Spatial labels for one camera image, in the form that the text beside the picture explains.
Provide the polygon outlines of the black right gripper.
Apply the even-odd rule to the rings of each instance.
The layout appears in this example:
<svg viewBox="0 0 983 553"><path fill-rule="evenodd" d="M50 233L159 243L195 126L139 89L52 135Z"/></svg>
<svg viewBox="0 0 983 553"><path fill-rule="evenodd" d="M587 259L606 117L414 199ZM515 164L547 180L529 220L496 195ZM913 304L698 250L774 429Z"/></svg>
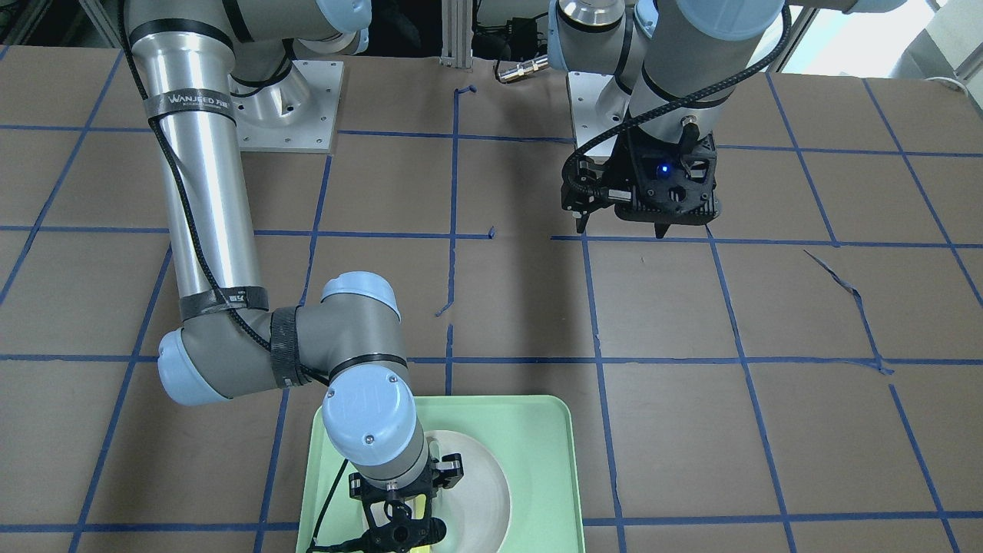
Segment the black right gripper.
<svg viewBox="0 0 983 553"><path fill-rule="evenodd" d="M432 501L439 489L450 489L463 479L464 463L460 452L437 459L425 455L425 464L415 479L405 485L386 483L378 487L358 472L348 476L349 496L361 501L369 524L387 524L396 519L403 506L411 521L429 521L433 517Z"/></svg>

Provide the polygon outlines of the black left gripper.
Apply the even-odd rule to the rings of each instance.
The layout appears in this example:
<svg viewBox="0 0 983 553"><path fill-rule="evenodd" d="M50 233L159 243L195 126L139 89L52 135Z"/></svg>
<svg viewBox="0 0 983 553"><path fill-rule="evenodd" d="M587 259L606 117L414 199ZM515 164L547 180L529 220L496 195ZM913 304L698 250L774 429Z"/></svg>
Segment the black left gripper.
<svg viewBox="0 0 983 553"><path fill-rule="evenodd" d="M685 127L676 143L632 128L614 139L603 164L582 158L563 169L561 206L575 216L575 230L585 234L590 215L612 207L618 218L651 223L654 237L664 239L671 225L706 225L722 210L716 194L715 137L699 137Z"/></svg>

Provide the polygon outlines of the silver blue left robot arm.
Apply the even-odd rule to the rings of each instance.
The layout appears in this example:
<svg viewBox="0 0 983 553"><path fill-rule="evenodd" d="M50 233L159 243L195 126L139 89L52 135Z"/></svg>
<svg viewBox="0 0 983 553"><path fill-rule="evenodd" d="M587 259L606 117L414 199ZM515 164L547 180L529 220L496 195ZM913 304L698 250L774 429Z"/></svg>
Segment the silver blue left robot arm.
<svg viewBox="0 0 983 553"><path fill-rule="evenodd" d="M621 108L561 168L561 206L584 234L595 211L706 225L717 199L713 130L734 88L783 52L793 1L551 1L548 62L611 78Z"/></svg>

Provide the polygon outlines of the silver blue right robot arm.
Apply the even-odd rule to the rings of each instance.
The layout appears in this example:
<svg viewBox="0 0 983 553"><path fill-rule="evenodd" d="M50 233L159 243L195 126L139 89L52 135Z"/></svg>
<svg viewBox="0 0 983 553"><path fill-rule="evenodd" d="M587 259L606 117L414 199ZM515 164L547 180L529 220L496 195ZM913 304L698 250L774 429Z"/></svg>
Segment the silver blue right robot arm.
<svg viewBox="0 0 983 553"><path fill-rule="evenodd" d="M243 179L237 104L271 95L292 60L285 39L365 39L369 1L124 1L119 27L148 123L170 172L171 245L182 326L159 343L159 377L179 405L322 382L323 421L354 465L366 514L386 502L412 538L433 497L463 476L437 459L409 386L401 316L375 273L340 274L320 301L270 310Z"/></svg>

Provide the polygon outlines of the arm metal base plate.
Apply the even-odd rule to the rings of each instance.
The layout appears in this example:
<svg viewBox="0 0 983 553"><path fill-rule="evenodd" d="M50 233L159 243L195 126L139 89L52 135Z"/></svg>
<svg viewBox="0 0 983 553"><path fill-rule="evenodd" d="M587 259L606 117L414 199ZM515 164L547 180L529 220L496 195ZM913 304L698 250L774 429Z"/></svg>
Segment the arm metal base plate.
<svg viewBox="0 0 983 553"><path fill-rule="evenodd" d="M258 92L231 78L240 150L329 154L344 73L341 61L295 61L280 83Z"/></svg>
<svg viewBox="0 0 983 553"><path fill-rule="evenodd" d="M577 146L624 121L630 94L614 76L570 72L568 92Z"/></svg>

